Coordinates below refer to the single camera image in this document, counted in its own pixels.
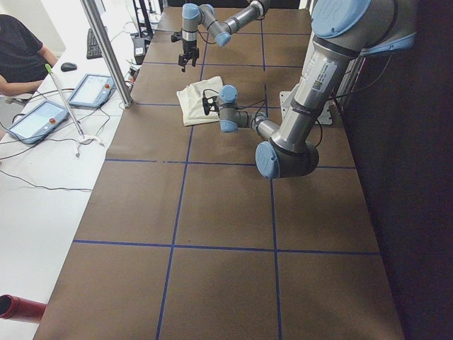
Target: light blue joint cap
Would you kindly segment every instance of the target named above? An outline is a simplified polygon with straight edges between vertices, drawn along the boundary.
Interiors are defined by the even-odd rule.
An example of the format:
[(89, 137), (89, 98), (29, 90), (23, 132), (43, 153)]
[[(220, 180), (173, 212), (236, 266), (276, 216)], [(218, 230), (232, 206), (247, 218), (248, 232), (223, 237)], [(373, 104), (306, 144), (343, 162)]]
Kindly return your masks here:
[(225, 103), (234, 103), (238, 98), (238, 90), (233, 85), (225, 85), (220, 89), (219, 96)]
[(319, 0), (311, 16), (311, 27), (320, 38), (348, 32), (365, 14), (372, 0)]
[(200, 15), (200, 10), (195, 4), (183, 5), (183, 18), (186, 20), (196, 19)]
[(222, 32), (220, 34), (217, 34), (217, 37), (215, 37), (215, 42), (219, 44), (219, 46), (225, 46), (229, 41), (231, 40), (231, 34), (228, 32)]
[(220, 130), (225, 133), (238, 132), (238, 125), (230, 120), (220, 120)]
[(257, 146), (255, 160), (261, 175), (267, 179), (278, 179), (280, 177), (278, 157), (269, 142), (261, 142)]
[(417, 33), (412, 33), (412, 34), (407, 35), (406, 37), (402, 37), (398, 40), (385, 42), (381, 45), (377, 45), (377, 46), (374, 46), (371, 48), (364, 48), (361, 51), (360, 56), (367, 57), (369, 55), (376, 55), (378, 53), (383, 53), (383, 52), (407, 50), (413, 46), (413, 43), (415, 42), (416, 34)]

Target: black shirt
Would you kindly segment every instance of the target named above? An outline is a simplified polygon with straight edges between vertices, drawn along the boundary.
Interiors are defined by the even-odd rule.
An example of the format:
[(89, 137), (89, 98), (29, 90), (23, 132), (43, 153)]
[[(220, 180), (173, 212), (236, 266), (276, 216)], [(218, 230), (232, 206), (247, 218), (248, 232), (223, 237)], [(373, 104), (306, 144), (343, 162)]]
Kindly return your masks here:
[(0, 14), (0, 75), (8, 83), (42, 80), (46, 61), (38, 51), (42, 42), (19, 20)]

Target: person's arm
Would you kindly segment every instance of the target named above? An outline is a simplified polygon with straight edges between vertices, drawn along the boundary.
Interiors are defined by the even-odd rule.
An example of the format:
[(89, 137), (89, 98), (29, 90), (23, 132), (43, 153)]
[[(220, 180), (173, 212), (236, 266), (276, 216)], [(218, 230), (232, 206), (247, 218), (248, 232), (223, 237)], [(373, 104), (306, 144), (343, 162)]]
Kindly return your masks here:
[(42, 45), (41, 49), (38, 51), (38, 54), (41, 55), (44, 59), (47, 60), (47, 62), (50, 64), (50, 66), (54, 66), (55, 63), (57, 62), (57, 57), (52, 53), (51, 50), (49, 50), (46, 45)]
[(28, 83), (8, 83), (6, 79), (0, 75), (0, 94), (3, 94), (4, 96), (16, 96), (18, 94), (34, 92), (40, 87), (41, 83), (42, 80)]

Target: blue tape line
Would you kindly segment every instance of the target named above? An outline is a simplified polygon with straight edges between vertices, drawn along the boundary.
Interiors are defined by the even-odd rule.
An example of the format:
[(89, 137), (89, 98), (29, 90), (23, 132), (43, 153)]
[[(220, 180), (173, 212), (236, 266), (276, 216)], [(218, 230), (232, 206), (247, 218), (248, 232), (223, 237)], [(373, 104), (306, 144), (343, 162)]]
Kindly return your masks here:
[(189, 164), (197, 165), (227, 165), (227, 166), (256, 166), (254, 163), (222, 163), (222, 162), (205, 162), (205, 161), (189, 161)]
[(380, 256), (378, 251), (330, 251), (330, 250), (296, 250), (278, 249), (279, 253), (292, 254), (318, 254), (318, 255), (354, 255), (354, 256)]
[(275, 294), (277, 296), (277, 322), (278, 322), (278, 339), (283, 339), (282, 330), (282, 303), (280, 299), (280, 271), (278, 269), (278, 243), (277, 243), (277, 223), (275, 221), (275, 196), (274, 182), (271, 179), (270, 184), (270, 203), (272, 211), (272, 229), (274, 237), (274, 267), (275, 267)]
[(264, 35), (311, 35), (311, 33), (263, 33)]
[[(203, 56), (202, 69), (201, 69), (201, 72), (200, 72), (200, 81), (202, 80), (203, 71), (204, 71), (204, 68), (205, 68), (206, 51), (207, 51), (207, 48), (205, 48), (205, 53), (204, 53), (204, 56)], [(166, 277), (165, 277), (164, 292), (162, 294), (162, 301), (161, 301), (161, 311), (159, 313), (159, 321), (157, 323), (156, 340), (159, 340), (159, 337), (161, 336), (162, 322), (163, 322), (163, 319), (164, 319), (165, 302), (166, 302), (166, 296), (167, 296), (167, 291), (168, 291), (168, 283), (170, 281), (171, 264), (172, 264), (172, 261), (173, 261), (173, 254), (174, 254), (174, 251), (175, 251), (176, 235), (178, 233), (179, 217), (180, 217), (180, 211), (181, 211), (181, 206), (183, 204), (183, 197), (184, 197), (185, 179), (186, 179), (186, 176), (187, 176), (187, 168), (188, 168), (188, 162), (189, 162), (189, 158), (190, 158), (190, 149), (192, 147), (193, 130), (194, 130), (194, 127), (192, 126), (190, 128), (190, 137), (189, 137), (189, 143), (188, 143), (189, 145), (188, 145), (188, 148), (187, 148), (187, 154), (185, 156), (183, 182), (181, 184), (181, 191), (180, 191), (179, 202), (178, 202), (178, 210), (176, 212), (175, 227), (174, 227), (174, 230), (173, 230), (173, 238), (172, 238), (172, 241), (171, 241), (170, 256), (168, 258), (168, 267), (167, 267), (167, 273), (166, 273)]]
[(356, 170), (355, 166), (331, 166), (331, 165), (319, 165), (317, 169), (337, 169), (337, 170)]
[(141, 106), (180, 106), (179, 104), (165, 104), (165, 103), (138, 103), (138, 102), (135, 103)]
[[(147, 62), (147, 64), (155, 64), (155, 65), (178, 65), (177, 62)], [(228, 66), (228, 67), (263, 67), (262, 64), (211, 64), (205, 63), (205, 66)], [(288, 67), (288, 68), (296, 68), (302, 69), (303, 65), (301, 66), (294, 66), (294, 65), (267, 65), (267, 67)]]
[(202, 250), (223, 250), (223, 251), (253, 251), (270, 253), (274, 252), (273, 249), (266, 248), (248, 248), (248, 247), (235, 247), (235, 246), (196, 246), (191, 244), (177, 244), (175, 248), (179, 249), (202, 249)]
[(264, 108), (266, 110), (266, 117), (269, 118), (268, 85), (266, 85), (266, 84), (264, 84), (264, 100), (265, 100)]
[(127, 163), (157, 163), (154, 160), (148, 159), (116, 159), (116, 158), (106, 158), (106, 162), (127, 162)]
[(160, 243), (140, 243), (140, 242), (114, 242), (114, 241), (93, 241), (88, 239), (74, 239), (73, 243), (82, 244), (104, 244), (107, 246), (131, 246), (131, 247), (154, 247), (154, 248), (170, 248), (171, 244)]
[(263, 22), (260, 21), (260, 29), (261, 29), (261, 52), (263, 53), (263, 71), (266, 70), (266, 58), (264, 53), (264, 34), (263, 34)]
[(289, 254), (319, 254), (319, 255), (353, 255), (353, 256), (380, 256), (378, 251), (329, 251), (329, 250), (304, 250), (304, 249), (266, 249), (253, 247), (236, 246), (203, 246), (192, 244), (161, 244), (146, 242), (117, 242), (117, 241), (98, 241), (92, 239), (74, 239), (73, 243), (78, 244), (104, 244), (107, 246), (130, 246), (130, 247), (158, 247), (158, 248), (180, 248), (180, 249), (204, 249), (204, 250), (225, 250), (225, 251), (256, 251), (274, 252)]

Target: robotic arm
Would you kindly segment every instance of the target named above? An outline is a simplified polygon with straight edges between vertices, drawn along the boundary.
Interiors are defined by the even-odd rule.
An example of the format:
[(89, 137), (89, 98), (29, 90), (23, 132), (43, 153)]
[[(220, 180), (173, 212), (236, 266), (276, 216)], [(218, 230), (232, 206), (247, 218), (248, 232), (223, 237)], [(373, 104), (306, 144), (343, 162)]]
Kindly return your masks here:
[[(203, 24), (219, 45), (225, 45), (232, 33), (262, 17), (269, 8), (268, 2), (252, 1), (237, 17), (225, 23), (215, 20), (209, 5), (185, 5), (182, 29), (185, 47), (180, 65), (181, 60), (184, 67), (190, 59), (194, 42), (196, 48), (198, 24)], [(319, 155), (306, 138), (333, 88), (341, 82), (349, 62), (359, 55), (388, 54), (410, 48), (415, 39), (417, 3), (418, 0), (318, 0), (312, 15), (314, 53), (281, 126), (262, 113), (241, 111), (236, 104), (236, 89), (226, 85), (214, 106), (219, 112), (222, 131), (252, 128), (265, 140), (256, 149), (256, 164), (264, 177), (276, 179), (311, 173), (318, 165)]]
[(208, 33), (214, 36), (217, 44), (225, 46), (231, 40), (231, 34), (248, 23), (264, 17), (270, 7), (270, 0), (248, 0), (248, 2), (250, 5), (247, 8), (226, 19), (225, 22), (215, 18), (215, 10), (211, 5), (185, 4), (183, 6), (183, 28), (171, 36), (172, 42), (183, 41), (184, 53), (179, 55), (178, 61), (183, 72), (190, 60), (192, 60), (192, 66), (195, 66), (200, 57), (197, 47), (198, 25), (203, 25)]

